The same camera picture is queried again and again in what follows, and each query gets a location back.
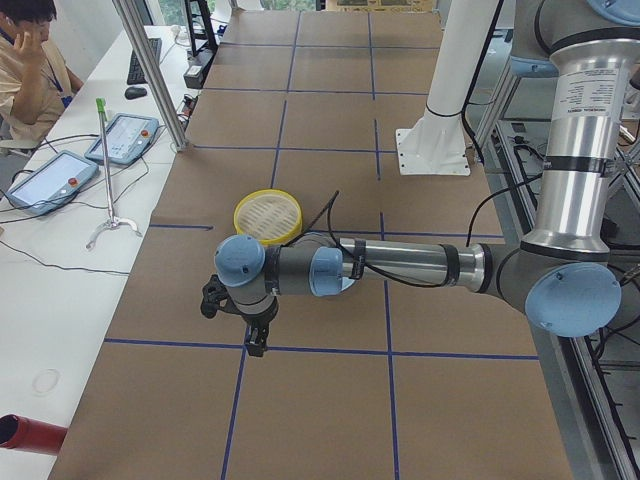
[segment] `touchscreen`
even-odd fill
[[[32,174],[12,194],[27,205],[49,200],[70,178],[77,178],[86,168],[88,165],[85,162],[63,153],[45,168]]]
[[[131,150],[131,147],[140,137],[140,132],[147,125],[147,120],[143,118],[118,117],[107,132],[107,146],[109,148],[109,158],[123,160]],[[91,154],[102,157],[102,142],[96,143],[91,149]]]

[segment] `metal stand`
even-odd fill
[[[471,173],[460,112],[497,5],[498,0],[452,2],[428,107],[412,129],[396,130],[401,175]]]
[[[109,220],[98,225],[93,231],[89,238],[89,242],[86,245],[87,250],[93,249],[98,236],[100,236],[102,232],[106,232],[107,230],[117,230],[121,225],[130,226],[136,235],[139,237],[142,236],[136,222],[128,218],[120,218],[116,216],[115,208],[113,206],[113,193],[111,191],[111,165],[109,161],[109,147],[107,146],[107,115],[104,111],[105,101],[103,98],[97,98],[96,103],[98,105],[98,117],[100,118],[100,139],[102,142],[102,158],[104,159],[104,181],[107,186],[107,210],[109,211]]]
[[[162,78],[160,66],[158,62],[155,61],[155,57],[149,46],[147,34],[142,24],[140,13],[136,7],[136,2],[134,0],[113,0],[113,5],[118,15],[120,15],[122,26],[129,36],[133,51],[136,52],[140,60],[142,71],[149,82],[149,88],[156,101],[158,110],[160,110],[164,124],[167,126],[167,130],[176,145],[176,150],[182,151],[187,148],[187,137],[176,115],[167,84]]]

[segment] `blue joint cap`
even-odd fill
[[[607,20],[640,27],[640,2],[638,0],[587,0],[591,8]]]
[[[262,271],[264,247],[249,235],[233,235],[216,250],[215,264],[220,281],[227,287],[241,287]]]
[[[525,313],[531,323],[560,337],[582,337],[609,323],[621,299],[620,284],[606,267],[572,263],[536,282]]]
[[[309,286],[316,297],[342,291],[342,252],[338,248],[318,248],[311,260]]]
[[[558,69],[549,60],[534,60],[532,58],[510,58],[511,71],[521,78],[553,78],[558,76]]]

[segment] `hand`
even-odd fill
[[[42,49],[40,32],[35,27],[18,33],[13,48],[18,53],[18,57],[27,65],[39,67],[47,59]]]

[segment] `green handle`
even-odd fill
[[[104,98],[96,98],[96,105],[98,105],[98,113],[105,114],[104,106],[107,104],[107,101]]]

